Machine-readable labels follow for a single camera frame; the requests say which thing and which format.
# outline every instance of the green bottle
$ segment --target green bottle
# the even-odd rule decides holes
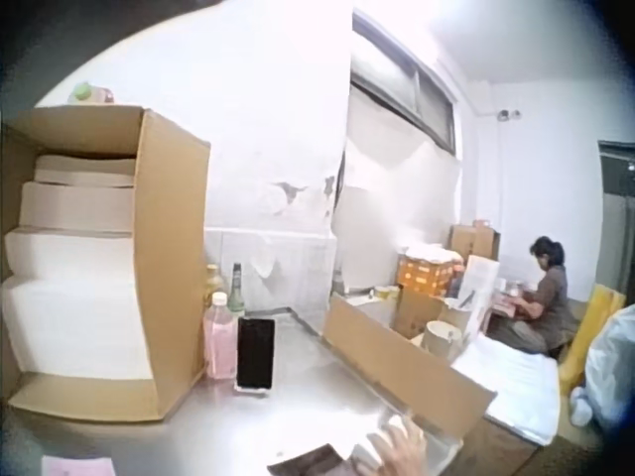
[[[245,300],[242,298],[242,292],[240,291],[242,270],[240,263],[234,263],[233,276],[231,278],[231,294],[227,301],[227,308],[234,317],[245,316]]]

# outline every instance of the stainless steel counter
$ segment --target stainless steel counter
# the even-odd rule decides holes
[[[394,410],[292,315],[273,318],[269,395],[238,395],[227,383],[204,380],[173,416],[154,424],[78,423],[9,409],[2,425],[4,468],[39,476],[47,454],[108,456],[118,476],[254,476],[325,443],[347,457]]]

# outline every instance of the green object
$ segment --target green object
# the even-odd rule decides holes
[[[86,99],[88,99],[91,93],[92,93],[92,88],[90,87],[90,84],[88,84],[87,82],[81,82],[72,91],[72,95],[75,96],[75,98],[79,99],[80,101],[85,101]]]
[[[233,276],[231,278],[231,294],[227,301],[227,308],[234,317],[245,315],[245,300],[242,298],[241,287],[242,269],[240,263],[234,263]]]

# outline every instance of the window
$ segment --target window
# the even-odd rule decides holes
[[[357,11],[351,81],[454,154],[452,103],[412,54]]]

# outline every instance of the white plastic bag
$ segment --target white plastic bag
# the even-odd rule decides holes
[[[615,312],[586,357],[586,391],[599,424],[620,423],[635,390],[635,304]]]

